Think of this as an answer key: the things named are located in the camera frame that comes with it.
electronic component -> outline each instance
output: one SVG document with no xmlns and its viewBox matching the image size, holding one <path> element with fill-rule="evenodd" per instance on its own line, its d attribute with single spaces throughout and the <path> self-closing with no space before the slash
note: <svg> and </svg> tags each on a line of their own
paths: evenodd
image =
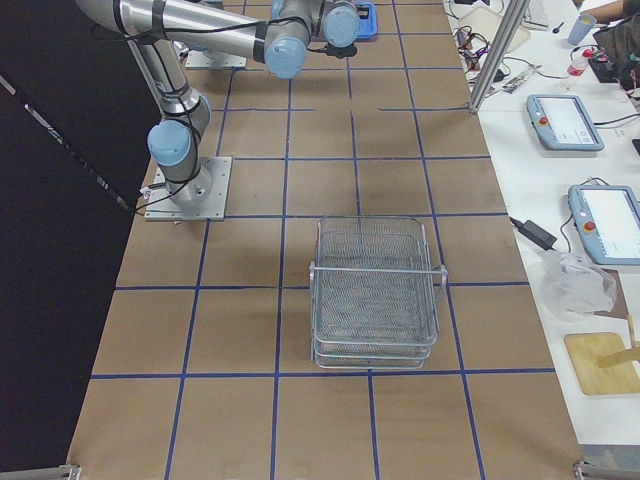
<svg viewBox="0 0 640 480">
<path fill-rule="evenodd" d="M 640 217 L 630 187 L 575 185 L 569 209 L 587 253 L 600 265 L 640 265 Z"/>
<path fill-rule="evenodd" d="M 549 150 L 599 151 L 604 142 L 576 95 L 529 95 L 527 111 Z"/>
<path fill-rule="evenodd" d="M 531 220 L 527 220 L 526 222 L 522 223 L 520 220 L 516 220 L 512 217 L 509 217 L 509 220 L 511 220 L 511 223 L 513 223 L 513 226 L 516 227 L 518 232 L 527 237 L 543 250 L 553 249 L 553 244 L 556 243 L 557 238 L 551 235 L 537 223 L 534 223 Z"/>
<path fill-rule="evenodd" d="M 529 0 L 529 5 L 522 19 L 522 26 L 533 30 L 547 30 L 549 28 L 549 17 L 542 0 Z"/>
<path fill-rule="evenodd" d="M 524 85 L 540 69 L 541 65 L 529 65 L 525 70 L 513 77 L 502 86 L 502 90 L 513 93 Z"/>
<path fill-rule="evenodd" d="M 600 83 L 615 83 L 617 81 L 616 66 L 604 52 L 596 52 L 589 59 L 589 66 Z"/>
</svg>

black backdrop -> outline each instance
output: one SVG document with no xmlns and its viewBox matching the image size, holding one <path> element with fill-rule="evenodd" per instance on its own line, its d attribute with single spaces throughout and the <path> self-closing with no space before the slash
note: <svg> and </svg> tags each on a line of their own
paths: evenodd
<svg viewBox="0 0 640 480">
<path fill-rule="evenodd" d="M 72 0 L 3 0 L 0 75 L 0 471 L 66 461 L 160 115 L 125 43 Z"/>
</svg>

table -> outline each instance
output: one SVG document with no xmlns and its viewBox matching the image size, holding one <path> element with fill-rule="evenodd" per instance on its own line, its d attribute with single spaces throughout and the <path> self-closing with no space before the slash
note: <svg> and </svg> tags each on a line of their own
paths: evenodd
<svg viewBox="0 0 640 480">
<path fill-rule="evenodd" d="M 545 6 L 553 15 L 554 25 L 565 22 L 560 33 L 532 31 L 531 39 L 508 55 L 542 65 L 540 71 L 547 75 L 562 76 L 573 48 L 566 42 L 566 37 L 577 13 L 569 0 L 546 0 Z M 458 15 L 464 13 L 463 8 L 470 7 L 454 5 Z M 593 39 L 588 36 L 583 43 L 593 43 Z M 518 61 L 508 61 L 508 66 L 513 74 L 526 68 L 524 62 Z M 579 95 L 595 122 L 619 118 L 635 113 L 635 110 L 617 84 L 600 84 L 587 69 L 569 92 L 561 87 L 560 80 L 536 75 L 514 94 L 500 92 L 487 98 L 479 111 L 509 214 L 521 221 L 535 221 L 559 238 L 556 248 L 566 251 L 559 227 L 570 215 L 566 199 L 571 185 L 589 177 L 601 177 L 613 185 L 629 185 L 640 193 L 640 156 L 631 144 L 632 138 L 640 137 L 640 121 L 634 119 L 600 129 L 606 147 L 597 154 L 546 151 L 531 128 L 525 110 L 526 97 L 533 93 Z M 572 249 L 583 251 L 573 225 L 565 227 L 565 232 Z M 549 294 L 544 288 L 541 250 L 526 238 L 518 234 L 516 237 L 569 415 L 585 457 L 593 461 L 609 455 L 615 464 L 611 466 L 640 470 L 637 455 L 640 452 L 640 394 L 584 395 L 563 343 L 568 333 L 608 331 L 619 333 L 628 347 L 626 322 L 596 315 L 566 312 L 558 316 L 552 313 L 548 307 Z M 615 269 L 620 274 L 629 312 L 640 317 L 640 296 L 636 295 L 640 291 L 640 268 Z M 637 363 L 635 368 L 640 373 Z"/>
</svg>

wire basket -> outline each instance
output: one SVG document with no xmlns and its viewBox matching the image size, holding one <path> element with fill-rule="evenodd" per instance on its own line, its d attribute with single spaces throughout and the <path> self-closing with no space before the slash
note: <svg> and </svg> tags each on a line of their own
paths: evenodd
<svg viewBox="0 0 640 480">
<path fill-rule="evenodd" d="M 404 217 L 327 217 L 311 273 L 312 357 L 323 367 L 419 368 L 438 337 L 423 225 Z"/>
</svg>

plastic cup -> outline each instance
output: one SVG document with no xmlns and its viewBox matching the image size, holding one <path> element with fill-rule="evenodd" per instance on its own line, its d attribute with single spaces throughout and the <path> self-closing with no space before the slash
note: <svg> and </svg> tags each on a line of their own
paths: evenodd
<svg viewBox="0 0 640 480">
<path fill-rule="evenodd" d="M 582 39 L 587 36 L 589 30 L 591 30 L 596 24 L 596 21 L 596 17 L 593 15 L 581 13 L 580 16 L 578 16 L 576 23 L 573 24 L 567 41 L 571 45 L 578 45 Z"/>
</svg>

